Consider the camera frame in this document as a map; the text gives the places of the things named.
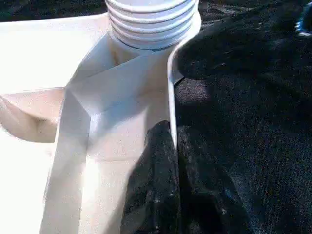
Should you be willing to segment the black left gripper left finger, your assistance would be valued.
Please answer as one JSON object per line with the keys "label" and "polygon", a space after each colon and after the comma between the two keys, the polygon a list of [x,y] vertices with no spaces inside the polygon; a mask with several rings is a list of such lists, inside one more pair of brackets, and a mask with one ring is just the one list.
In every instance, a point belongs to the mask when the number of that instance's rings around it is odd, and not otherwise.
{"label": "black left gripper left finger", "polygon": [[145,148],[128,180],[122,234],[177,234],[180,229],[178,159],[163,120],[148,130]]}

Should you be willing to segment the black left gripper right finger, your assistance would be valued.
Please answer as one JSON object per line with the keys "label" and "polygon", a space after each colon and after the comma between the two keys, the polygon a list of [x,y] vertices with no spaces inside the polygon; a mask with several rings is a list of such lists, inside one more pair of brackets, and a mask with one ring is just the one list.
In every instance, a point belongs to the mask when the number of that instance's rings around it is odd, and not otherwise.
{"label": "black left gripper right finger", "polygon": [[233,181],[198,130],[178,128],[181,219],[184,234],[251,234]]}

